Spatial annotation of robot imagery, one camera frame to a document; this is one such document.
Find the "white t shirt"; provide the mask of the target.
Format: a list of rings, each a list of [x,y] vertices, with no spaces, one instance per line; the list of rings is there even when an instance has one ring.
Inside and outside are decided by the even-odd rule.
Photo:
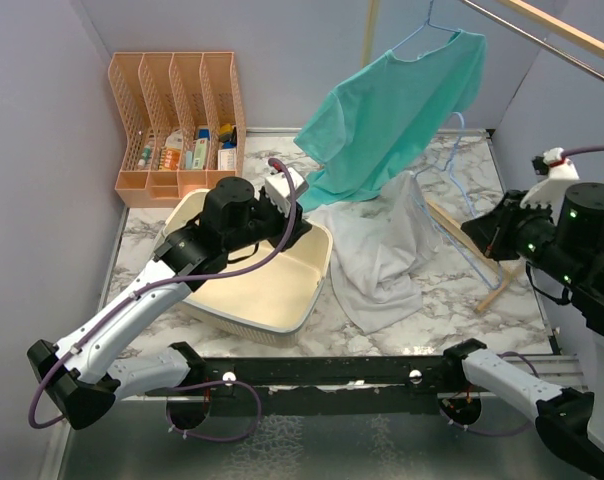
[[[411,274],[432,260],[441,240],[414,175],[401,173],[372,201],[321,206],[310,219],[332,234],[334,294],[363,333],[422,308],[421,289]]]

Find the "teal t shirt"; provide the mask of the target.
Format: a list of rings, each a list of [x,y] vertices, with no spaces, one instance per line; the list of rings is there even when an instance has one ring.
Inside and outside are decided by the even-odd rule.
[[[485,36],[458,31],[413,60],[387,51],[335,86],[294,139],[320,167],[307,177],[303,208],[377,197],[452,113],[473,104],[486,53]]]

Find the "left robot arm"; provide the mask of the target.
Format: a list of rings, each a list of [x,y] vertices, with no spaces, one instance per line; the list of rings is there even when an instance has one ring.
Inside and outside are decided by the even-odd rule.
[[[166,236],[133,282],[111,303],[55,343],[35,342],[27,358],[38,381],[28,408],[34,429],[49,396],[59,417],[80,430],[118,401],[158,389],[188,395],[202,385],[203,361],[186,343],[149,357],[119,359],[143,330],[205,283],[247,275],[291,248],[310,225],[297,198],[308,188],[294,169],[266,178],[261,190],[226,177],[208,191],[200,213]]]

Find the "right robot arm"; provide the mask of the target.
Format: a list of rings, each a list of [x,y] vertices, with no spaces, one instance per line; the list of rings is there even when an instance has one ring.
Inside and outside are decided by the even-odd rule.
[[[462,231],[496,262],[523,259],[559,282],[558,305],[571,305],[596,343],[597,379],[588,392],[543,381],[470,339],[445,350],[441,378],[453,391],[483,388],[531,421],[556,457],[604,479],[604,184],[576,183],[561,211],[522,206],[510,190],[488,213],[464,222]]]

